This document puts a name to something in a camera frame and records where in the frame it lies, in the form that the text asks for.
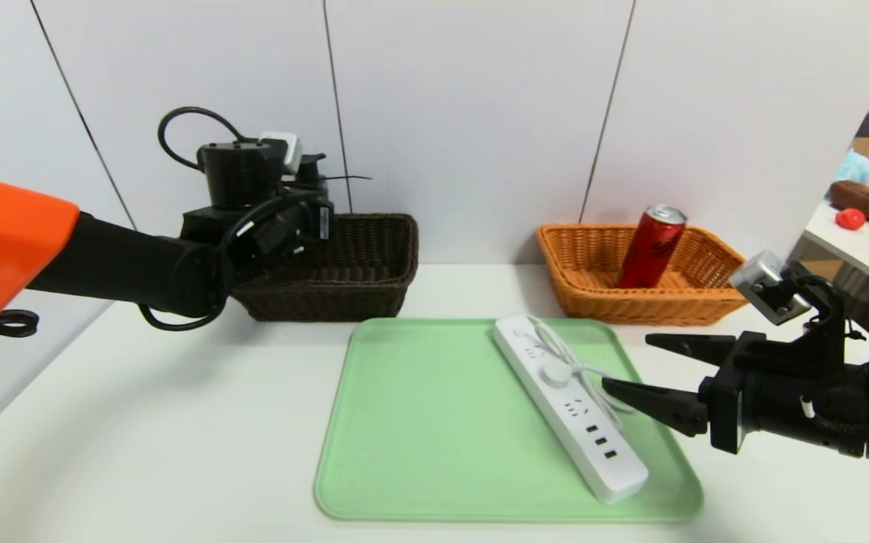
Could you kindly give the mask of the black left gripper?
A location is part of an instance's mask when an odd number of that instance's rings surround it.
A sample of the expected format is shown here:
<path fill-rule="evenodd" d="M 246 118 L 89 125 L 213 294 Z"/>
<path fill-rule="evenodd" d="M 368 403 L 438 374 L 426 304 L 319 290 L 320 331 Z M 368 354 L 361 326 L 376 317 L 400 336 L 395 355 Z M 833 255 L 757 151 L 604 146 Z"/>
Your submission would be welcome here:
<path fill-rule="evenodd" d="M 334 206 L 327 201 L 279 201 L 275 205 L 276 250 L 329 240 L 334 219 Z"/>

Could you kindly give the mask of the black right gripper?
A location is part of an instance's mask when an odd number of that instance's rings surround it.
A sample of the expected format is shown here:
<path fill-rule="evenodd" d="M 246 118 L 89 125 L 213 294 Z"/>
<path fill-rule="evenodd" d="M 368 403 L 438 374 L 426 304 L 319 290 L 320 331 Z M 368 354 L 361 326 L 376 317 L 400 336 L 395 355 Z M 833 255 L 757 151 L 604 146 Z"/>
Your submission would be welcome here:
<path fill-rule="evenodd" d="M 762 431 L 860 458 L 867 420 L 862 377 L 844 362 L 842 330 L 810 330 L 791 341 L 740 336 L 650 333 L 645 343 L 718 367 L 698 393 L 623 379 L 601 379 L 610 396 L 687 437 L 710 431 L 711 446 L 739 453 Z"/>

